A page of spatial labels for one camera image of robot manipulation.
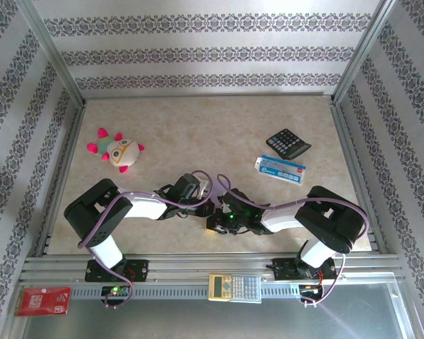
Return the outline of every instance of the calculator display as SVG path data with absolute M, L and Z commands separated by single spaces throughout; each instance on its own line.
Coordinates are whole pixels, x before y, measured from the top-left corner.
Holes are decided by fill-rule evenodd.
M 215 277 L 213 285 L 213 296 L 218 298 L 221 297 L 221 277 Z

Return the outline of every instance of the pink felt spike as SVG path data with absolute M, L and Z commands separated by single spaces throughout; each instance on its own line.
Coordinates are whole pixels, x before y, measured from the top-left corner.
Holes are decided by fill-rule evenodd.
M 102 139 L 102 138 L 106 138 L 106 137 L 108 137 L 108 132 L 107 132 L 107 130 L 106 130 L 106 129 L 104 129 L 104 128 L 102 128 L 102 127 L 100 127 L 100 128 L 98 129 L 98 138 L 99 138 L 99 139 Z
M 99 148 L 95 143 L 89 143 L 86 146 L 86 149 L 89 150 L 91 153 L 96 154 L 97 152 L 99 152 Z

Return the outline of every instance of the yellow calculator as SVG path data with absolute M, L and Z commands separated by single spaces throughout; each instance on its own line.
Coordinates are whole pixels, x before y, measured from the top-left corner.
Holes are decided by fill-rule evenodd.
M 261 303 L 261 276 L 244 274 L 209 275 L 209 300 L 214 302 Z

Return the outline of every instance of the black calculator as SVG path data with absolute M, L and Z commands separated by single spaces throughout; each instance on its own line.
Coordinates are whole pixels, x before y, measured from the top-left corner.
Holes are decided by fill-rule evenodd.
M 285 160 L 295 159 L 311 147 L 309 143 L 304 142 L 288 129 L 268 138 L 266 144 L 272 147 L 281 159 Z

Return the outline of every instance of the blue and white box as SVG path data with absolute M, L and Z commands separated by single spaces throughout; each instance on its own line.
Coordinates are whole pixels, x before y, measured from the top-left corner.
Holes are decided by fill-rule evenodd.
M 254 164 L 259 173 L 269 175 L 270 177 L 292 182 L 293 184 L 303 184 L 306 166 L 298 165 L 290 161 L 276 159 L 262 155 Z

